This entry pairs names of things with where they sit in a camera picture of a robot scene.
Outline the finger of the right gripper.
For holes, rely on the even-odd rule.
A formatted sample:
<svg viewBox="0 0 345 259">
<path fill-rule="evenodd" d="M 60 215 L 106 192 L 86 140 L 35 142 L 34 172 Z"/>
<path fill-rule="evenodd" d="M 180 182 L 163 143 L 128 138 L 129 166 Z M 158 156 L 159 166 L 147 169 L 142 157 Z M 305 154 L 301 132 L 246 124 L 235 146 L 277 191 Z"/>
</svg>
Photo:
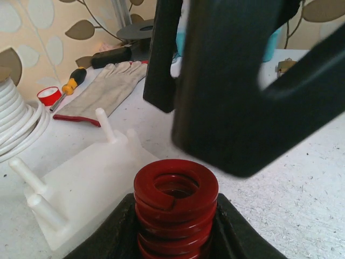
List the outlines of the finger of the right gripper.
<svg viewBox="0 0 345 259">
<path fill-rule="evenodd" d="M 241 178 L 344 112 L 344 27 L 266 88 L 259 71 L 283 1 L 191 1 L 172 141 Z"/>
<path fill-rule="evenodd" d="M 176 34 L 182 1 L 157 1 L 150 56 L 143 99 L 164 113 L 174 110 L 176 79 L 171 76 L 171 63 L 176 53 Z"/>
</svg>

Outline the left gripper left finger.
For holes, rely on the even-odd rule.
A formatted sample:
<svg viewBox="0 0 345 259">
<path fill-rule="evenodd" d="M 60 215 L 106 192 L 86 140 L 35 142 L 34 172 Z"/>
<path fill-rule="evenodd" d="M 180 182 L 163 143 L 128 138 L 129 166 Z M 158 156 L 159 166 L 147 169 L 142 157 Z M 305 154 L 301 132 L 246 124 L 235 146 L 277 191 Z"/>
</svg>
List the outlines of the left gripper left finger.
<svg viewBox="0 0 345 259">
<path fill-rule="evenodd" d="M 134 194 L 127 194 L 100 227 L 64 259 L 140 258 Z"/>
</svg>

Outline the beige work glove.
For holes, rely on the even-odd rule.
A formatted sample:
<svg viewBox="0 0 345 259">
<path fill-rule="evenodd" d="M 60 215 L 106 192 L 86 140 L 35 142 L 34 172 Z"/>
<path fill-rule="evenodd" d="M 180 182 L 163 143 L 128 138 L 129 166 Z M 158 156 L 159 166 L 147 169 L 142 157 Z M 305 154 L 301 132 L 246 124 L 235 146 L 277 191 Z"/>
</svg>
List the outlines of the beige work glove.
<svg viewBox="0 0 345 259">
<path fill-rule="evenodd" d="M 55 113 L 53 119 L 85 121 L 99 127 L 95 110 L 102 108 L 106 116 L 110 116 L 146 76 L 147 66 L 140 61 L 106 65 L 83 92 Z"/>
</svg>

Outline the red white tape roll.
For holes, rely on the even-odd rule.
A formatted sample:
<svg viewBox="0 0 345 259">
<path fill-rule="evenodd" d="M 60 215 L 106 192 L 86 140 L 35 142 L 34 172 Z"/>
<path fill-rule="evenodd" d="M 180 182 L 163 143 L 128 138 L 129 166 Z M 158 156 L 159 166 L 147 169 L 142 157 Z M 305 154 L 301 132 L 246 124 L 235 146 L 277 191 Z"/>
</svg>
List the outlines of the red white tape roll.
<svg viewBox="0 0 345 259">
<path fill-rule="evenodd" d="M 61 96 L 62 93 L 56 86 L 47 87 L 37 93 L 37 98 L 44 106 L 52 106 Z"/>
</svg>

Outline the white four-peg base plate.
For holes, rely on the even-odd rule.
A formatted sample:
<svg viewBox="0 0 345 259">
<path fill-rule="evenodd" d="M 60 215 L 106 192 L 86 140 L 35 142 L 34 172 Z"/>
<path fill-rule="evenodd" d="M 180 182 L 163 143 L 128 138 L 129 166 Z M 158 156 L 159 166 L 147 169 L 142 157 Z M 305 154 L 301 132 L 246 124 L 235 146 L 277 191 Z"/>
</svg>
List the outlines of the white four-peg base plate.
<svg viewBox="0 0 345 259">
<path fill-rule="evenodd" d="M 42 178 L 20 158 L 9 166 L 26 182 L 24 196 L 51 250 L 70 251 L 90 237 L 133 191 L 137 172 L 156 157 L 133 129 L 112 129 L 103 109 L 95 111 L 107 140 L 96 142 Z"/>
</svg>

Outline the yellow-black bit driver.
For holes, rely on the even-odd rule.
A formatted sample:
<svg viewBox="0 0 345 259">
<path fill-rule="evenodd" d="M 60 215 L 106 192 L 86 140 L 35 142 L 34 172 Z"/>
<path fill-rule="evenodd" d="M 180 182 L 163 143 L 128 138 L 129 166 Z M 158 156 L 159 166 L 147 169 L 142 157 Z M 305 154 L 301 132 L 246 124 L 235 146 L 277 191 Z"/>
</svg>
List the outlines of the yellow-black bit driver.
<svg viewBox="0 0 345 259">
<path fill-rule="evenodd" d="M 68 82 L 61 89 L 61 97 L 50 107 L 50 112 L 55 112 L 65 97 L 74 93 L 75 89 L 85 81 L 86 75 L 87 71 L 84 67 L 79 67 L 71 73 Z"/>
</svg>

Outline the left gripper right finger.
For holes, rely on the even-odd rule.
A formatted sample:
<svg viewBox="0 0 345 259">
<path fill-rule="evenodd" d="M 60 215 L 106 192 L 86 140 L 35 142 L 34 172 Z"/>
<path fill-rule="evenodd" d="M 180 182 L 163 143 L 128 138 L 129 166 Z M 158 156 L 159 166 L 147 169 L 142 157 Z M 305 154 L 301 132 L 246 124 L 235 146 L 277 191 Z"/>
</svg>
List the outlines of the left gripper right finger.
<svg viewBox="0 0 345 259">
<path fill-rule="evenodd" d="M 256 232 L 224 194 L 217 198 L 209 257 L 287 258 Z"/>
</svg>

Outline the brass padlock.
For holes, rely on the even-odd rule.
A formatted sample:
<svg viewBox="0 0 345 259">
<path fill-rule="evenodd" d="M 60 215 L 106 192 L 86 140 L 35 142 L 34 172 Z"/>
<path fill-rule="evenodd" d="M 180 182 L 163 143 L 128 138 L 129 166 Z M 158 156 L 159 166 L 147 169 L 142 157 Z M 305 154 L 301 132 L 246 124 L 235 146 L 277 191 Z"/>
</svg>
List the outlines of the brass padlock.
<svg viewBox="0 0 345 259">
<path fill-rule="evenodd" d="M 285 60 L 278 62 L 278 65 L 276 66 L 277 77 L 279 78 L 282 76 L 296 63 L 297 61 L 292 60 L 291 58 L 286 58 Z"/>
</svg>

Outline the black disc spool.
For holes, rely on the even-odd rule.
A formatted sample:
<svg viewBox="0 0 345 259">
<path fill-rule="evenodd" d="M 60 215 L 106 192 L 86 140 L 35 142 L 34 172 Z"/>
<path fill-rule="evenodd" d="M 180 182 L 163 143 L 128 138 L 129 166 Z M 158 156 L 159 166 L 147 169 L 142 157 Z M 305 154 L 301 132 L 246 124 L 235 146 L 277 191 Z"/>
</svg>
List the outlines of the black disc spool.
<svg viewBox="0 0 345 259">
<path fill-rule="evenodd" d="M 132 52 L 132 61 L 148 61 L 153 27 L 154 20 L 149 19 L 139 23 L 127 25 L 116 33 L 118 38 L 134 42 L 129 47 Z"/>
</svg>

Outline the black case with sponge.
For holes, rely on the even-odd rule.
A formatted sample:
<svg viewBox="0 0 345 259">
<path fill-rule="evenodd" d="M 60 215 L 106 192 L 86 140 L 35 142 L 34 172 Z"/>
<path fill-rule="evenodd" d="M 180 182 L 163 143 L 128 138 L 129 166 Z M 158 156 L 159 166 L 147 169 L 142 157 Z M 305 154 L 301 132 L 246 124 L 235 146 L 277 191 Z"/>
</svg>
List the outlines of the black case with sponge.
<svg viewBox="0 0 345 259">
<path fill-rule="evenodd" d="M 91 66 L 94 69 L 100 69 L 108 64 L 117 64 L 131 59 L 132 51 L 129 47 L 98 52 L 91 58 Z"/>
</svg>

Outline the large red spring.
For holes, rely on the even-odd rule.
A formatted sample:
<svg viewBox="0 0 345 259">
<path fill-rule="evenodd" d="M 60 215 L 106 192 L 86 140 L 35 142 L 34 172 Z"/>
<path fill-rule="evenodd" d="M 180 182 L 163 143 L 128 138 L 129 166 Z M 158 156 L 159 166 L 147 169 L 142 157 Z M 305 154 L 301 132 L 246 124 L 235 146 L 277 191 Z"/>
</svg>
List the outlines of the large red spring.
<svg viewBox="0 0 345 259">
<path fill-rule="evenodd" d="M 137 242 L 142 258 L 208 258 L 218 181 L 189 160 L 166 159 L 134 179 Z"/>
</svg>

